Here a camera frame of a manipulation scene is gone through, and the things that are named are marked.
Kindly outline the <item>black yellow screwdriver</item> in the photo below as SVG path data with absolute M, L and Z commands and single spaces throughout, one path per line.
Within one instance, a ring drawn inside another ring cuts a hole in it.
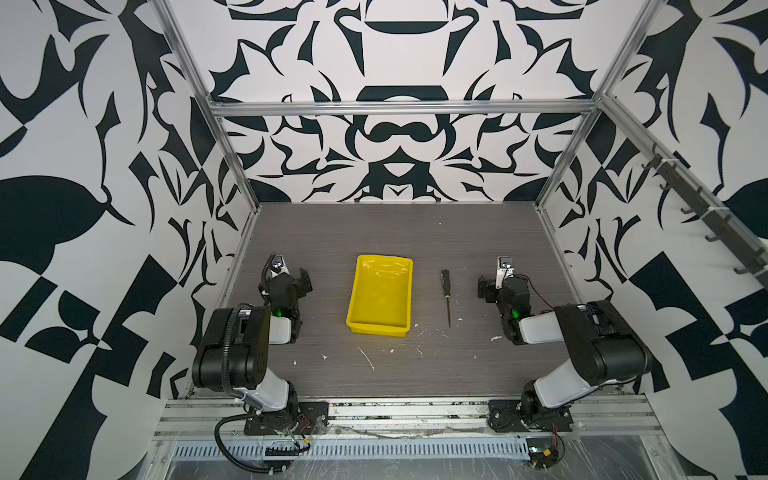
M 447 317 L 447 325 L 448 327 L 451 327 L 452 325 L 452 319 L 451 319 L 451 281 L 450 281 L 450 272 L 447 269 L 443 269 L 440 274 L 441 279 L 441 287 L 443 291 L 443 296 L 446 303 L 446 317 Z

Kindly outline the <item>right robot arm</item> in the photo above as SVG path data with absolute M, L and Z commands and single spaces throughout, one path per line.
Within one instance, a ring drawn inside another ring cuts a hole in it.
M 563 412 L 604 385 L 632 382 L 650 372 L 648 347 L 608 300 L 555 306 L 531 313 L 526 279 L 478 279 L 478 297 L 497 307 L 505 337 L 515 345 L 562 343 L 568 359 L 526 384 L 516 416 L 527 424 Z

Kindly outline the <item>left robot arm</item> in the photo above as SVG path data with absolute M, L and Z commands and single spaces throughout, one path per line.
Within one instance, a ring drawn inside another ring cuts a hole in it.
M 224 393 L 256 411 L 284 410 L 295 392 L 268 367 L 269 347 L 293 344 L 302 320 L 299 300 L 313 290 L 309 273 L 297 277 L 269 267 L 259 284 L 264 304 L 214 311 L 192 364 L 197 388 Z

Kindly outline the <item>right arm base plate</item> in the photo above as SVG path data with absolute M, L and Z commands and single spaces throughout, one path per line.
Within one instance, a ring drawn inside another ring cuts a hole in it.
M 488 426 L 497 433 L 570 432 L 573 417 L 568 407 L 547 409 L 533 400 L 501 400 L 488 402 Z

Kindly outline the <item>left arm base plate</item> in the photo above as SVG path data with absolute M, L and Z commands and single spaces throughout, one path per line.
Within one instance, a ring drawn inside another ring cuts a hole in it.
M 327 402 L 298 402 L 285 409 L 258 414 L 245 422 L 246 436 L 266 436 L 281 432 L 310 435 L 327 426 Z

